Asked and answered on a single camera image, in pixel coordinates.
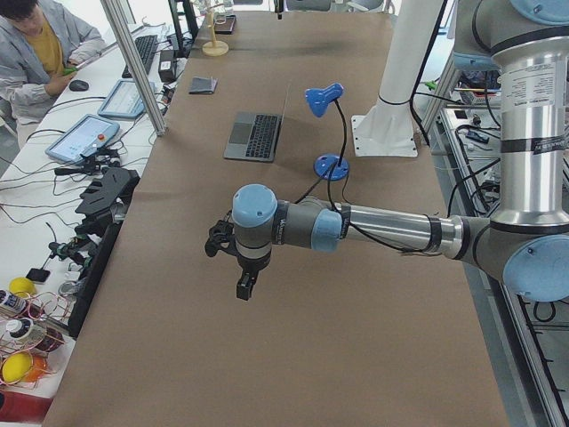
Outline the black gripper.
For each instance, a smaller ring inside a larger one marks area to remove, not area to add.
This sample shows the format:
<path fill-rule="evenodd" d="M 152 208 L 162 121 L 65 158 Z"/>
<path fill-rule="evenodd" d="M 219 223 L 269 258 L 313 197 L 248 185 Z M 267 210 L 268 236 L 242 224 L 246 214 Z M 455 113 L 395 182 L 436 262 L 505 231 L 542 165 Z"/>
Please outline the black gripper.
<path fill-rule="evenodd" d="M 242 276 L 236 283 L 236 297 L 243 301 L 249 301 L 252 298 L 259 272 L 264 270 L 270 262 L 271 243 L 259 247 L 249 247 L 237 240 L 236 250 L 237 262 L 242 268 Z"/>

